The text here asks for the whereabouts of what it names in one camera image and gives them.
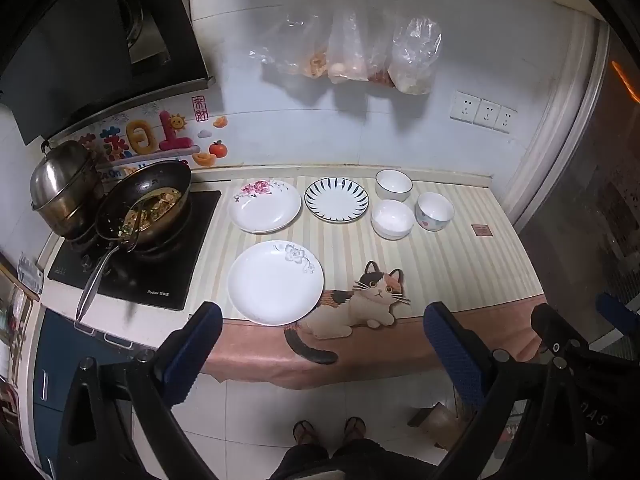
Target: sun sticker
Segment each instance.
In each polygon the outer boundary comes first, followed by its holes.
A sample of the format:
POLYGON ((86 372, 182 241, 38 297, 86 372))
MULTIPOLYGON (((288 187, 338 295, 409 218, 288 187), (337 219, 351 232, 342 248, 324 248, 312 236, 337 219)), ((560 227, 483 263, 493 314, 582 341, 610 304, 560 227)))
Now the sun sticker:
POLYGON ((184 120, 184 116, 180 115, 180 114, 175 114, 171 116, 171 127, 174 130, 183 130, 184 129, 184 125, 186 124, 186 120, 184 120))

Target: wall socket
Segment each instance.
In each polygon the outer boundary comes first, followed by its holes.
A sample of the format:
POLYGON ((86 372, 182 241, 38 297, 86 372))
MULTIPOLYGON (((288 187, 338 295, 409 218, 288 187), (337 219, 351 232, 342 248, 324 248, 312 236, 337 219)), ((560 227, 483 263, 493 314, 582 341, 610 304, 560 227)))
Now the wall socket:
POLYGON ((505 134, 513 133, 517 116, 516 110, 458 91, 449 113, 452 119, 478 124, 505 134))
POLYGON ((495 121, 495 130, 499 130, 505 134, 513 133, 513 125, 517 116, 518 113, 516 110, 501 106, 498 112, 498 120, 495 121))
POLYGON ((479 106, 480 99, 478 97, 463 94, 462 92, 456 92, 449 117, 459 121, 472 123, 476 113, 478 112, 479 106))
POLYGON ((498 119, 499 111, 499 104, 482 99, 478 107, 478 112, 476 113, 476 118, 474 119, 474 124, 484 126, 485 128, 493 128, 495 121, 498 119))

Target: cat tail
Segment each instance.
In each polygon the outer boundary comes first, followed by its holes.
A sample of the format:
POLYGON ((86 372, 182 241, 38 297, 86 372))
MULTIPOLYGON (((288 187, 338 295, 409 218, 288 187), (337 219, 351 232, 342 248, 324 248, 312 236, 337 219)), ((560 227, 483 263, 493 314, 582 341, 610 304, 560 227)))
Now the cat tail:
POLYGON ((284 338, 289 347, 300 357, 319 365, 332 365, 338 360, 338 354, 329 350, 320 350, 307 346, 298 335, 298 323, 290 323, 284 327, 284 338))

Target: cat decal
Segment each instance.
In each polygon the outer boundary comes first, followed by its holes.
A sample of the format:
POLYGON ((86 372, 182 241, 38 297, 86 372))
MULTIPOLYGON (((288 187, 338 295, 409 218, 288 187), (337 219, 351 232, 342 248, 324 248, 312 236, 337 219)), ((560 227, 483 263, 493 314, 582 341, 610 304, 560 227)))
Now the cat decal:
POLYGON ((409 303, 402 290, 403 283, 402 270, 394 269, 387 274, 376 262, 370 261, 353 290, 325 290, 311 312, 287 325, 284 330, 287 343, 296 354, 309 361, 335 363, 338 360, 335 352, 309 347, 300 339, 298 330, 316 339, 332 339, 351 335, 354 326, 391 326, 396 321, 391 307, 396 303, 409 303))

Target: cooked food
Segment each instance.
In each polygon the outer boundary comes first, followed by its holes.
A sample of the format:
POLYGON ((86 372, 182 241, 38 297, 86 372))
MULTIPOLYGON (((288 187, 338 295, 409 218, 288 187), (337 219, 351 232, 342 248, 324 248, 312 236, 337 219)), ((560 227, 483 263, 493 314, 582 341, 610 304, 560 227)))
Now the cooked food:
POLYGON ((140 212, 142 215, 140 218, 140 230, 143 231, 169 211, 178 202, 181 195, 180 191, 173 187, 162 187, 146 194, 127 211, 118 236, 120 238, 128 237, 133 232, 138 218, 138 207, 141 202, 144 202, 140 212))

